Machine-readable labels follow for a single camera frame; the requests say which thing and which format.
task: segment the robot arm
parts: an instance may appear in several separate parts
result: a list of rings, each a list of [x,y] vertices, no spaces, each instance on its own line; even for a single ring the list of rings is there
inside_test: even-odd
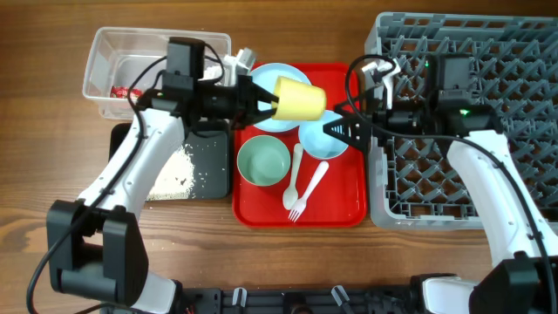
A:
[[[397,60],[362,56],[351,68],[364,58],[380,59],[377,65],[373,62],[363,67],[369,81],[381,84],[374,94],[382,95],[384,86],[389,93],[392,74],[399,71]],[[418,277],[419,283],[412,281],[412,284],[420,287],[420,311],[527,313],[532,308],[550,309],[549,300],[553,299],[551,294],[555,294],[556,285],[551,264],[558,261],[558,238],[541,216],[515,168],[500,118],[491,106],[473,103],[468,69],[468,56],[427,57],[426,96],[422,106],[411,99],[399,101],[392,108],[392,97],[387,96],[383,98],[384,110],[364,115],[356,112],[356,108],[353,108],[355,112],[345,111],[343,104],[336,111],[344,117],[326,124],[324,131],[364,153],[371,135],[380,147],[392,136],[440,140],[440,150],[465,183],[487,232],[494,269],[481,283],[455,276]],[[491,158],[474,146],[485,150]]]
[[[52,205],[47,215],[49,248],[84,211],[92,211],[52,255],[50,273],[54,290],[141,312],[184,312],[181,284],[148,271],[138,227],[147,195],[160,170],[189,132],[198,127],[211,129],[212,123],[220,119],[230,119],[233,128],[243,128],[275,113],[274,109],[258,110],[258,101],[278,101],[246,75],[239,74],[232,86],[200,81],[205,46],[192,38],[170,38],[167,68],[161,76],[162,90],[147,90],[136,105],[142,121],[134,116],[128,135],[109,164],[77,201],[56,201]],[[245,50],[241,58],[232,59],[233,64],[229,60],[229,64],[233,70],[240,68],[236,72],[242,72],[254,63],[252,55]],[[140,123],[144,124],[144,134],[139,151],[108,195],[95,208],[89,208],[133,151],[140,136]],[[102,246],[85,242],[84,237],[95,232],[103,234]]]

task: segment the gray dish rack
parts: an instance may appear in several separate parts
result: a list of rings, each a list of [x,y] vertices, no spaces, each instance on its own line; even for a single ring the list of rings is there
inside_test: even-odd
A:
[[[501,116],[521,177],[558,229],[558,18],[384,12],[365,53],[397,58],[399,100],[424,100],[427,55],[468,54],[476,103]],[[482,229],[463,182],[435,141],[391,139],[382,149],[373,138],[367,161],[377,226]]]

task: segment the red wrapper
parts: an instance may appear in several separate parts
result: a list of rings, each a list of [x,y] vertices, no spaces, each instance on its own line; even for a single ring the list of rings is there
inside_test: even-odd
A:
[[[130,98],[136,100],[139,98],[143,92],[137,88],[132,89],[132,95]],[[121,98],[124,99],[128,96],[128,87],[123,86],[113,86],[111,88],[111,98]]]

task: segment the clear plastic container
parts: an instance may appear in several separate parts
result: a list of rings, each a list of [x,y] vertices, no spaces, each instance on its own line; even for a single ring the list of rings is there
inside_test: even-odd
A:
[[[167,54],[170,37],[190,37],[204,40],[214,47],[221,59],[231,54],[230,36],[205,31],[177,31],[124,27],[103,27],[95,34],[87,67],[83,94],[99,105],[99,113],[108,119],[131,119],[132,109],[126,99],[110,98],[111,87],[128,87],[153,61]],[[206,54],[213,53],[206,49]],[[206,68],[214,65],[206,60]],[[166,62],[156,65],[137,84],[145,91],[154,82],[157,72]]]

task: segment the wood grain surface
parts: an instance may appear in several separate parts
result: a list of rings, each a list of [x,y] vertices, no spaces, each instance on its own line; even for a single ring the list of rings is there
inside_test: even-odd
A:
[[[4,1],[0,7],[0,313],[23,313],[32,271],[46,251],[44,218],[74,200],[107,161],[117,121],[81,95],[85,63],[102,26],[228,33],[262,62],[345,62],[364,52],[382,11],[552,16],[547,0]],[[367,286],[413,274],[490,270],[482,231],[401,232],[366,217],[353,229],[253,230],[230,199],[146,205],[140,220],[150,267],[187,287]],[[39,282],[41,313],[95,304]]]

